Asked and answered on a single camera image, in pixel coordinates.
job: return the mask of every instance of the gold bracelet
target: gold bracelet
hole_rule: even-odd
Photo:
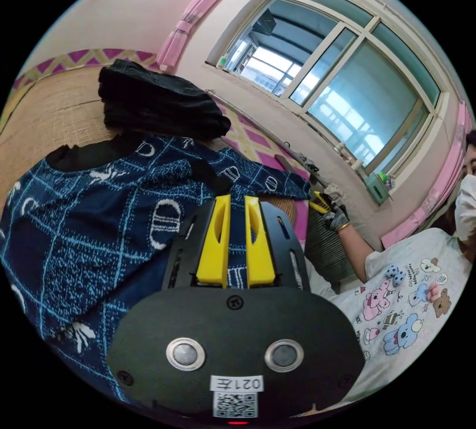
[[[345,229],[347,226],[350,226],[351,224],[349,222],[346,222],[343,226],[341,226],[337,232],[341,232],[343,229]]]

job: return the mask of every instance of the pink curtain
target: pink curtain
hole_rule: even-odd
[[[192,0],[188,5],[175,30],[170,34],[159,53],[156,62],[160,68],[173,74],[177,67],[188,38],[199,21],[211,10],[219,0]]]
[[[415,232],[431,212],[441,206],[450,196],[461,176],[466,147],[465,135],[472,127],[473,124],[468,107],[463,101],[460,101],[458,123],[453,144],[433,188],[431,188],[423,204],[406,221],[382,237],[382,244],[385,249]]]

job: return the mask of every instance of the blue knit fabric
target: blue knit fabric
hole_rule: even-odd
[[[61,172],[43,159],[15,183],[0,221],[0,260],[29,321],[78,376],[124,402],[106,351],[127,310],[161,289],[184,218],[214,197],[190,179],[193,159],[234,181],[228,282],[246,287],[244,197],[310,191],[298,175],[232,149],[150,135],[93,170]]]

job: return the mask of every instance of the face mask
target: face mask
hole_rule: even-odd
[[[461,182],[456,198],[456,233],[461,241],[467,241],[476,228],[476,176],[467,175]]]

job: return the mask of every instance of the gray glove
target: gray glove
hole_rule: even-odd
[[[349,223],[346,207],[344,205],[339,207],[335,203],[332,203],[332,211],[326,213],[323,219],[326,228],[333,232],[337,232],[344,224]]]

